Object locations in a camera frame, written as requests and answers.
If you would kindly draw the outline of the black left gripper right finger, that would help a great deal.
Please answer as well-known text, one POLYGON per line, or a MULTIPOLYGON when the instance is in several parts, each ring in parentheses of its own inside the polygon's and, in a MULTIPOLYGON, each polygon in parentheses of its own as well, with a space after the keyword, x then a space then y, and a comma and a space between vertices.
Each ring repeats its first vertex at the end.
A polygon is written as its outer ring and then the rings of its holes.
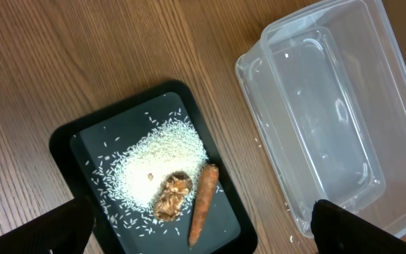
POLYGON ((406 253, 406 242, 328 200, 315 202, 311 230, 319 254, 406 253))

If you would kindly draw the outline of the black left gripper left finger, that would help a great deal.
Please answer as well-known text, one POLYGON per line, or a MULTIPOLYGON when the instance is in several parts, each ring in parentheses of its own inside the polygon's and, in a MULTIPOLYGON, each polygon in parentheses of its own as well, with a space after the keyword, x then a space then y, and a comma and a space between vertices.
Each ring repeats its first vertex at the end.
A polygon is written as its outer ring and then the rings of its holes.
POLYGON ((83 253, 94 223, 90 201, 76 198, 0 236, 0 254, 83 253))

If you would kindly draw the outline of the brown walnut food scrap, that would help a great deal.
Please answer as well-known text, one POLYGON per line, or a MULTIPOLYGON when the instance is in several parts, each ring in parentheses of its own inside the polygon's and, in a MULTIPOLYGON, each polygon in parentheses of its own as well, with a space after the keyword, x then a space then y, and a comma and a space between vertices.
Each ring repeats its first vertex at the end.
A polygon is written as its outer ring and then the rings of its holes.
POLYGON ((171 174, 154 204, 154 216, 163 222, 174 222, 180 217, 181 206, 192 191, 191 178, 183 171, 171 174))

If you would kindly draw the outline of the orange carrot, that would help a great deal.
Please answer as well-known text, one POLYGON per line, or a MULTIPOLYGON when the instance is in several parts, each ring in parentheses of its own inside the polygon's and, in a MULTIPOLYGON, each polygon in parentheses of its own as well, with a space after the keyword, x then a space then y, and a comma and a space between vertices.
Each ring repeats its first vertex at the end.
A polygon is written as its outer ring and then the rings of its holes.
POLYGON ((199 176, 197 195, 188 238, 190 248, 193 248, 196 245, 202 234, 218 180, 219 168, 215 164, 207 164, 199 176))

